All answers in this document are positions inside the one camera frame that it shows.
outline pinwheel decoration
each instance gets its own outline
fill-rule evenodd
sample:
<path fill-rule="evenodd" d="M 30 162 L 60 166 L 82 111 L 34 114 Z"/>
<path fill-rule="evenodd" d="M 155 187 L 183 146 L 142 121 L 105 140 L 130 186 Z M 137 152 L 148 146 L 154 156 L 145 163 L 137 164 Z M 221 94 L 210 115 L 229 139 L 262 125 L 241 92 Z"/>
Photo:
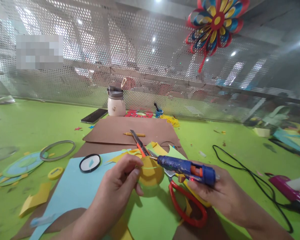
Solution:
<path fill-rule="evenodd" d="M 191 44 L 191 53 L 203 51 L 200 73 L 207 56 L 212 56 L 218 47 L 229 46 L 232 34 L 238 33 L 243 26 L 239 19 L 249 6 L 249 0 L 198 0 L 198 8 L 188 17 L 187 25 L 195 28 L 188 35 L 186 43 Z"/>

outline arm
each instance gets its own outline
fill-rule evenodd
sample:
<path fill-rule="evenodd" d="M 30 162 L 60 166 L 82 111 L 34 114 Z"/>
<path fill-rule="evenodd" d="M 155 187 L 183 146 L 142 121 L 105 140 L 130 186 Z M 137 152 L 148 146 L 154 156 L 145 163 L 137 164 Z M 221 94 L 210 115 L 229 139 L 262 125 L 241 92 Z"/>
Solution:
<path fill-rule="evenodd" d="M 100 240 L 122 216 L 132 190 L 143 195 L 137 179 L 140 158 L 126 154 L 109 171 L 100 183 L 90 207 L 75 222 L 64 228 L 53 240 Z"/>
<path fill-rule="evenodd" d="M 214 168 L 216 173 L 220 175 L 220 180 L 216 182 L 214 188 L 195 181 L 188 182 L 188 186 L 202 199 L 210 202 L 231 222 L 246 228 L 253 240 L 293 239 L 260 205 L 240 188 L 227 170 L 214 165 L 207 166 Z"/>

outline craft table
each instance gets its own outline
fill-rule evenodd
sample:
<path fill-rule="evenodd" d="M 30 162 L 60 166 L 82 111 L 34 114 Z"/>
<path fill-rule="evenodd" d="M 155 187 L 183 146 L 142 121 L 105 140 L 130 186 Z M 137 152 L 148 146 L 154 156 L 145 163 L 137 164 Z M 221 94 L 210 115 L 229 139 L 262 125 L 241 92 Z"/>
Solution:
<path fill-rule="evenodd" d="M 0 106 L 0 141 L 19 147 L 17 153 L 0 161 L 0 172 L 23 157 L 25 152 L 37 152 L 61 140 L 72 140 L 76 143 L 76 149 L 70 156 L 56 162 L 45 162 L 17 185 L 0 188 L 0 240 L 10 239 L 25 223 L 29 215 L 20 219 L 18 217 L 20 209 L 30 194 L 37 193 L 41 183 L 50 181 L 47 177 L 49 171 L 56 167 L 65 168 L 71 156 L 82 146 L 84 143 L 82 138 L 91 129 L 89 124 L 81 123 L 80 119 L 93 111 L 91 107 L 30 100 L 17 100 L 14 104 Z M 285 175 L 291 179 L 300 177 L 300 157 L 272 144 L 265 138 L 257 137 L 251 129 L 239 124 L 190 120 L 180 120 L 179 123 L 180 127 L 175 128 L 175 131 L 189 159 L 227 169 L 239 185 L 287 229 L 286 222 L 279 211 L 261 192 L 249 174 L 220 162 L 212 145 L 222 147 L 252 171 Z M 263 143 L 272 145 L 276 153 L 264 147 Z M 70 148 L 70 144 L 60 145 L 51 149 L 49 153 L 55 153 L 57 156 Z M 205 153 L 207 157 L 203 158 L 199 151 Z M 233 160 L 225 154 L 218 153 L 224 161 L 233 163 Z M 276 196 L 278 202 L 288 203 L 288 200 L 277 190 Z M 284 212 L 294 228 L 292 236 L 294 239 L 300 239 L 300 215 L 287 210 Z M 221 214 L 219 216 L 232 239 L 250 239 L 245 229 L 232 224 Z M 45 234 L 41 239 L 49 239 L 52 235 Z"/>

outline water bottle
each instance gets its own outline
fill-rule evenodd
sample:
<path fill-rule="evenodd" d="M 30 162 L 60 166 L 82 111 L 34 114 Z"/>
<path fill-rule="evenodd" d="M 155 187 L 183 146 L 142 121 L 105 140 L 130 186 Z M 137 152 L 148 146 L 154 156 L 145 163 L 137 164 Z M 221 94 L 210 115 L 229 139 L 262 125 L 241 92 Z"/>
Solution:
<path fill-rule="evenodd" d="M 126 103 L 123 100 L 123 90 L 109 86 L 108 91 L 108 113 L 109 116 L 125 116 Z"/>

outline pen holder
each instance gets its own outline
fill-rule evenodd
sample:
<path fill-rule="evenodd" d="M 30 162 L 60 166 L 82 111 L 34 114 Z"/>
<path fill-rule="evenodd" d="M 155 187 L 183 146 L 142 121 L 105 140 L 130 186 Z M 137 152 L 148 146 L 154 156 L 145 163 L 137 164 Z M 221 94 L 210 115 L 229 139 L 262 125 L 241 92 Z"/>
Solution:
<path fill-rule="evenodd" d="M 156 118 L 160 117 L 161 115 L 163 115 L 163 111 L 161 109 L 159 109 L 159 111 L 156 111 Z"/>

